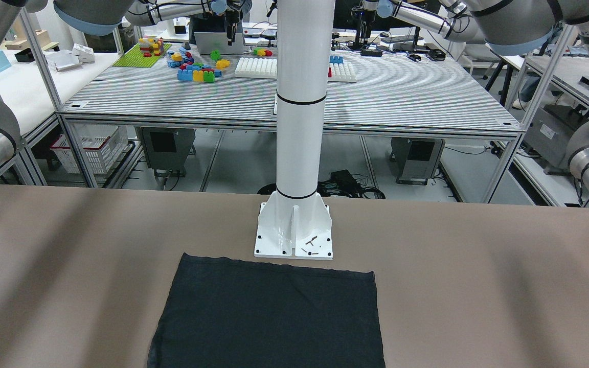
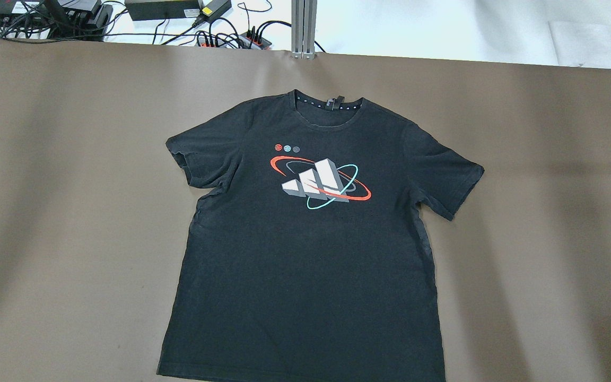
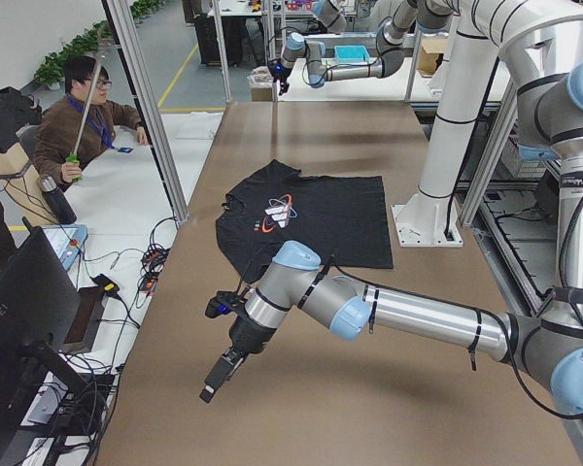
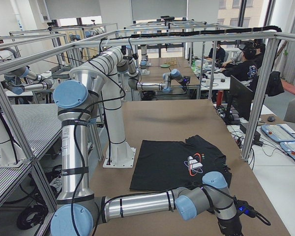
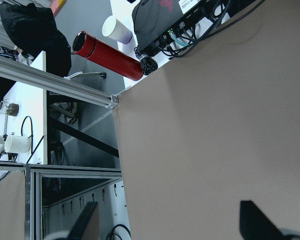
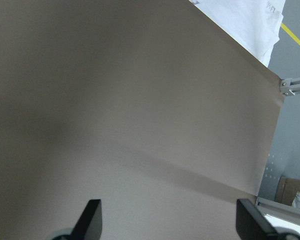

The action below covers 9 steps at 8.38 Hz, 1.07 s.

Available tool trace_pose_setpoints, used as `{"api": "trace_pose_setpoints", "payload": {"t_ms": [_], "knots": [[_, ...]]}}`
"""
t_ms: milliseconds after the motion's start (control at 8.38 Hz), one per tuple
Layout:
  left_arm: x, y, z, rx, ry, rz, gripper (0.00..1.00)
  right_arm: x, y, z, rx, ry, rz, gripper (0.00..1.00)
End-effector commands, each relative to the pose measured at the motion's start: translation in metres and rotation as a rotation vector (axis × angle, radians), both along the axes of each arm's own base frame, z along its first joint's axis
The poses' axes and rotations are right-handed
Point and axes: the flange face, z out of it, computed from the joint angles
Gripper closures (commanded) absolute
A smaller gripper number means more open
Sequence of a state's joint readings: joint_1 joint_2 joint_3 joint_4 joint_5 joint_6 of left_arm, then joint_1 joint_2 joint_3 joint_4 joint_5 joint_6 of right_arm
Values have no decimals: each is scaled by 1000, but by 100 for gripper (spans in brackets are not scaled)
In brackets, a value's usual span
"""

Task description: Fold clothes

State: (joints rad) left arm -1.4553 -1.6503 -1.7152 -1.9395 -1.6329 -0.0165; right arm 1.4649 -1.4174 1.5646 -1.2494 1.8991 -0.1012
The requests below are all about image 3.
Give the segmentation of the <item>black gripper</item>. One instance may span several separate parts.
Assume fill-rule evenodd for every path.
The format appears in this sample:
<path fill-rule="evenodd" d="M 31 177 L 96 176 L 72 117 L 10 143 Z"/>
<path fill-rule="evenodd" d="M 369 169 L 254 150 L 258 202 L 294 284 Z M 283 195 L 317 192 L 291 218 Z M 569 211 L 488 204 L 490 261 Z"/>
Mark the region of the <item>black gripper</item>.
<path fill-rule="evenodd" d="M 292 69 L 284 65 L 280 59 L 271 61 L 271 76 L 275 83 L 279 83 L 278 96 L 282 96 L 289 91 L 288 78 L 291 72 Z"/>
<path fill-rule="evenodd" d="M 208 373 L 199 394 L 200 399 L 204 402 L 210 402 L 222 385 L 226 381 L 230 381 L 235 372 L 246 361 L 246 354 L 263 352 L 274 334 L 273 328 L 263 327 L 249 318 L 236 318 L 229 329 L 232 349 L 223 353 Z"/>

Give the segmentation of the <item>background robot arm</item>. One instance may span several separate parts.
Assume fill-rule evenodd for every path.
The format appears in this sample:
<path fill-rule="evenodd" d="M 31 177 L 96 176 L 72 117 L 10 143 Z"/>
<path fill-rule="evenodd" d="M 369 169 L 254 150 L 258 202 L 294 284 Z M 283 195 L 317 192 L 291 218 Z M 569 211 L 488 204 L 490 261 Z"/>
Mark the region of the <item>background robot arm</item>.
<path fill-rule="evenodd" d="M 335 1 L 315 1 L 311 12 L 316 20 L 330 33 L 342 33 L 347 28 L 345 15 Z"/>

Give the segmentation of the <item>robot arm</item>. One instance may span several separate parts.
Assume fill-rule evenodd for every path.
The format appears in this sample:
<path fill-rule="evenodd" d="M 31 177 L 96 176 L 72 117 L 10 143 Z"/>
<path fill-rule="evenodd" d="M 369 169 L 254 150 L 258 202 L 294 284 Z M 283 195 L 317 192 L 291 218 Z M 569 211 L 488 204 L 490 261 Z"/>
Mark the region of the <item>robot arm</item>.
<path fill-rule="evenodd" d="M 561 161 L 557 281 L 537 317 L 495 315 L 409 291 L 330 277 L 318 255 L 285 242 L 263 278 L 247 293 L 221 293 L 206 315 L 235 314 L 230 347 L 208 374 L 201 398 L 217 390 L 252 353 L 261 352 L 291 308 L 345 339 L 383 325 L 485 352 L 529 376 L 553 398 L 549 411 L 583 418 L 583 6 L 571 1 L 405 1 L 376 34 L 366 64 L 326 67 L 324 47 L 293 33 L 270 64 L 284 83 L 303 59 L 309 83 L 385 78 L 403 60 L 409 29 L 437 33 L 457 17 L 446 81 L 417 192 L 395 212 L 404 247 L 445 247 L 460 238 L 450 202 L 474 121 L 484 103 L 482 82 L 497 61 L 516 89 L 519 150 Z"/>
<path fill-rule="evenodd" d="M 288 92 L 288 78 L 297 59 L 305 60 L 306 83 L 320 88 L 327 82 L 353 79 L 383 79 L 399 70 L 404 60 L 404 37 L 411 27 L 427 34 L 440 32 L 456 8 L 444 1 L 402 1 L 394 13 L 375 31 L 375 55 L 354 58 L 351 62 L 338 61 L 333 66 L 324 64 L 326 45 L 310 40 L 300 33 L 287 36 L 279 57 L 267 62 L 272 80 L 279 85 L 281 95 Z"/>

